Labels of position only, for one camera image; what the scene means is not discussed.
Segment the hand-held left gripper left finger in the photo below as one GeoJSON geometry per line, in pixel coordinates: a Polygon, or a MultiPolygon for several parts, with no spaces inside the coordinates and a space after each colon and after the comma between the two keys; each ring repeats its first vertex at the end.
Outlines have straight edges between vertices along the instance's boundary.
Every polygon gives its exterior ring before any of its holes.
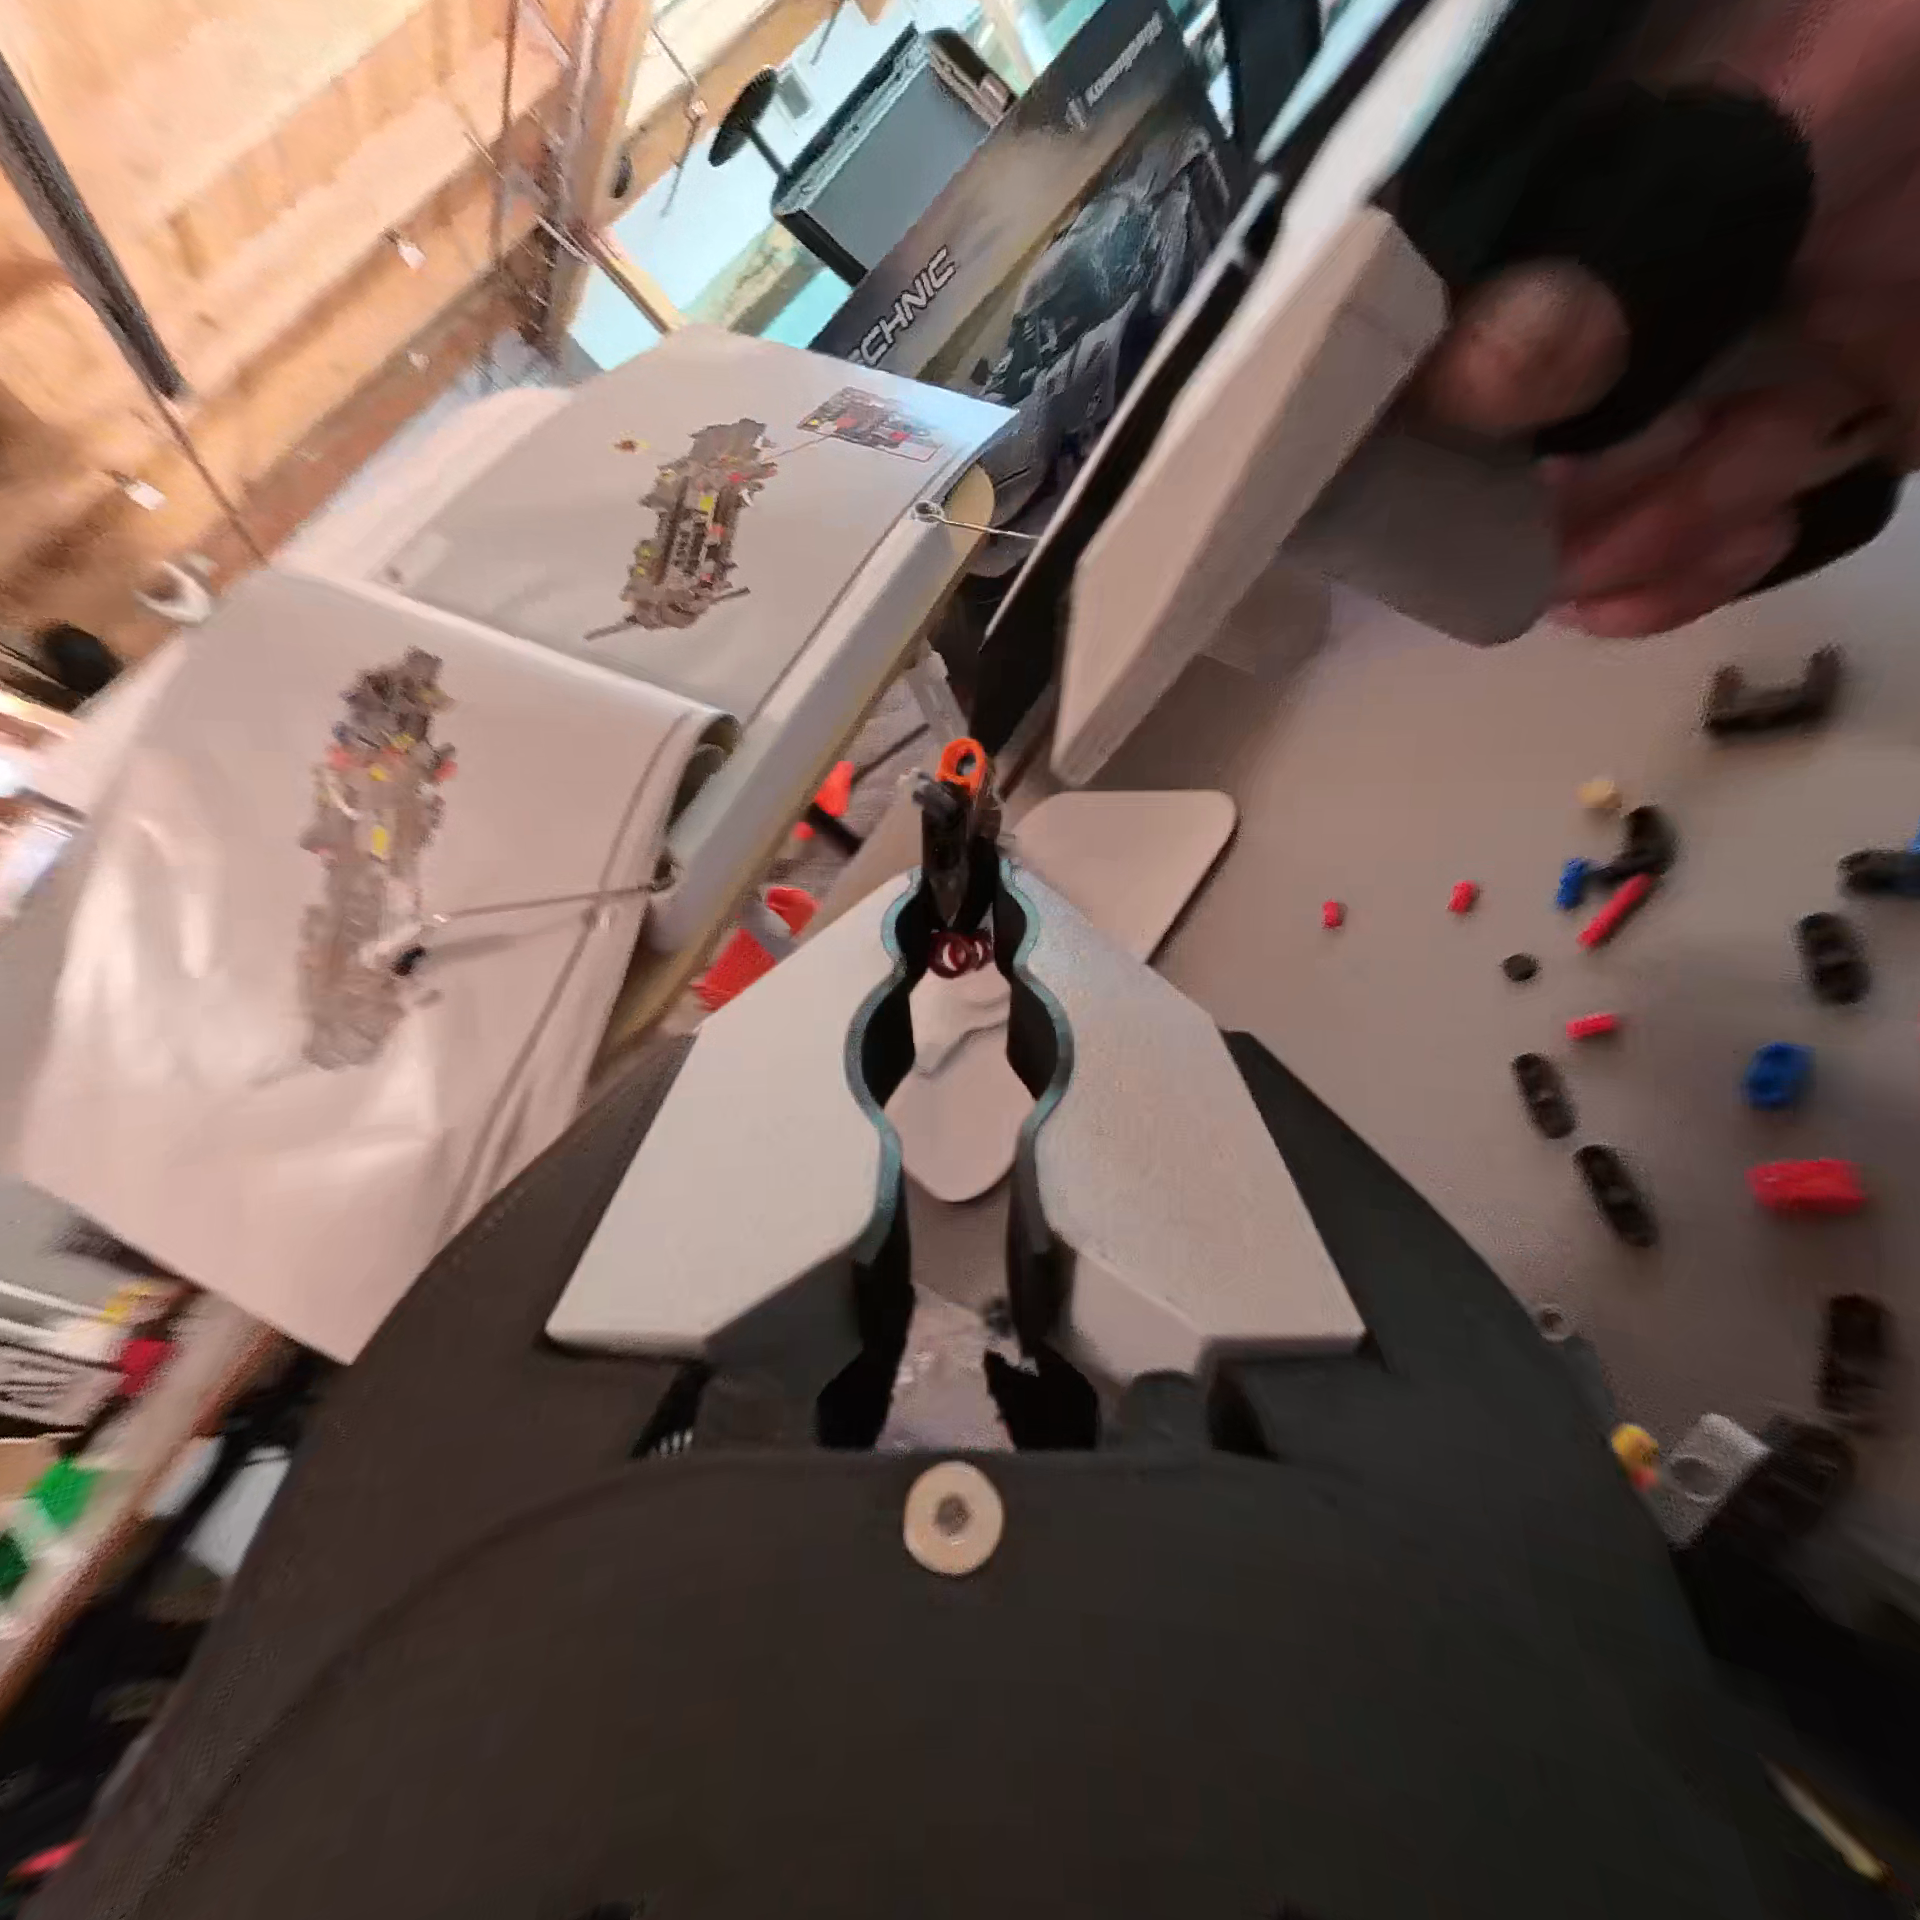
{"type": "Polygon", "coordinates": [[[900,1135],[913,1064],[895,875],[711,1013],[576,1259],[544,1336],[700,1369],[700,1418],[873,1447],[915,1314],[900,1135]]]}

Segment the small black lego assembly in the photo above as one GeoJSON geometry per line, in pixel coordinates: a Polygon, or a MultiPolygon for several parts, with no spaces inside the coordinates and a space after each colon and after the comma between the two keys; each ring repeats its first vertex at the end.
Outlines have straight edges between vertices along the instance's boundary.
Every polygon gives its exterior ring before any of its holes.
{"type": "Polygon", "coordinates": [[[923,772],[911,785],[911,800],[923,832],[921,893],[928,912],[924,967],[941,982],[959,982],[997,959],[1002,828],[997,772],[977,801],[942,788],[935,772],[923,772]]]}

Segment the small red block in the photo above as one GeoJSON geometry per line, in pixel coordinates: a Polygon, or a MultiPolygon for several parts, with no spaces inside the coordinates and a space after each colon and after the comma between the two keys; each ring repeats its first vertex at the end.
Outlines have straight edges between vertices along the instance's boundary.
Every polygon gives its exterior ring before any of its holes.
{"type": "Polygon", "coordinates": [[[803,886],[774,882],[757,890],[693,986],[700,1008],[719,1011],[765,979],[794,951],[816,913],[818,899],[803,886]]]}

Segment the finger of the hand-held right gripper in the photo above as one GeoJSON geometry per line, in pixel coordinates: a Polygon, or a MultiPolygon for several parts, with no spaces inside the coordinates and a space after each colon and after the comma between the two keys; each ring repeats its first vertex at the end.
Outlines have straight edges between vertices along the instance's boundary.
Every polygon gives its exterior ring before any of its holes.
{"type": "Polygon", "coordinates": [[[1086,785],[1205,652],[1444,332],[1380,205],[1276,241],[1074,566],[1051,770],[1086,785]]]}
{"type": "Polygon", "coordinates": [[[1347,3],[1260,137],[1263,169],[1301,169],[1341,132],[1393,165],[1461,90],[1502,2],[1347,3]]]}

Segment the lego instruction booklet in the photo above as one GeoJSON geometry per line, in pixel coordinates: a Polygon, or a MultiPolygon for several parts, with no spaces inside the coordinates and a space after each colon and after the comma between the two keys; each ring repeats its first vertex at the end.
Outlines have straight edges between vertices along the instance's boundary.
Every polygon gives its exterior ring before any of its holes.
{"type": "Polygon", "coordinates": [[[691,326],[432,430],[35,780],[4,1194],[358,1355],[724,941],[1017,420],[691,326]]]}

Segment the grey flat monitor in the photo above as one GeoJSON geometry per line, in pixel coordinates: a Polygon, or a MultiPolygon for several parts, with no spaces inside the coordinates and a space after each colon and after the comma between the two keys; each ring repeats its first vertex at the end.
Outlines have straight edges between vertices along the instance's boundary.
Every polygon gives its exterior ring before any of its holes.
{"type": "Polygon", "coordinates": [[[1017,101],[957,27],[902,32],[785,167],[772,217],[855,287],[1017,101]]]}

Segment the black u-shaped lego frame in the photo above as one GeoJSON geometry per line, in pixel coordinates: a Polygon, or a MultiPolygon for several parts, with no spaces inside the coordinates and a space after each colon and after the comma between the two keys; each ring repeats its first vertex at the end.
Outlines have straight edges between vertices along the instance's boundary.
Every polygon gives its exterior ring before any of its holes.
{"type": "Polygon", "coordinates": [[[1834,711],[1847,677],[1837,644],[1817,647],[1789,682],[1752,682],[1728,662],[1715,669],[1700,708],[1700,729],[1715,739],[1759,738],[1821,726],[1834,711]]]}

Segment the black lego set box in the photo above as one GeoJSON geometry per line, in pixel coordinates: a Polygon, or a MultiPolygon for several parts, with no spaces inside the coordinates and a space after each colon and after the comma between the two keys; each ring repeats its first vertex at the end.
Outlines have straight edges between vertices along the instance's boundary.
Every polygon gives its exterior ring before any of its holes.
{"type": "Polygon", "coordinates": [[[1226,236],[1247,165],[1171,3],[1104,3],[813,351],[1013,413],[983,458],[1036,533],[1226,236]]]}

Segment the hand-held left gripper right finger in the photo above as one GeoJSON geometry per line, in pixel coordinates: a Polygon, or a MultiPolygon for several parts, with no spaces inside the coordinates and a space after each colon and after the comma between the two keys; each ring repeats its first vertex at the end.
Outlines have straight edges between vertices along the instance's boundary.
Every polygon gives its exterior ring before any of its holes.
{"type": "Polygon", "coordinates": [[[1232,1045],[1031,869],[1001,869],[993,935],[1031,1098],[1001,1427],[1015,1447],[1268,1447],[1252,1372],[1349,1357],[1367,1325],[1232,1045]]]}

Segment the partly built lego chassis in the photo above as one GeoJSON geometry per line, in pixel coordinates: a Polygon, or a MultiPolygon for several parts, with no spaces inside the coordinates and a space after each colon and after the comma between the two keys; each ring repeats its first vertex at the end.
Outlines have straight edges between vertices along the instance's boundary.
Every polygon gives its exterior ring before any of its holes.
{"type": "Polygon", "coordinates": [[[1676,1553],[1711,1546],[1778,1562],[1808,1541],[1860,1476],[1860,1444],[1883,1424],[1898,1323],[1870,1294],[1826,1302],[1812,1414],[1780,1414],[1765,1427],[1706,1411],[1670,1450],[1641,1424],[1619,1419],[1606,1446],[1676,1553]]]}

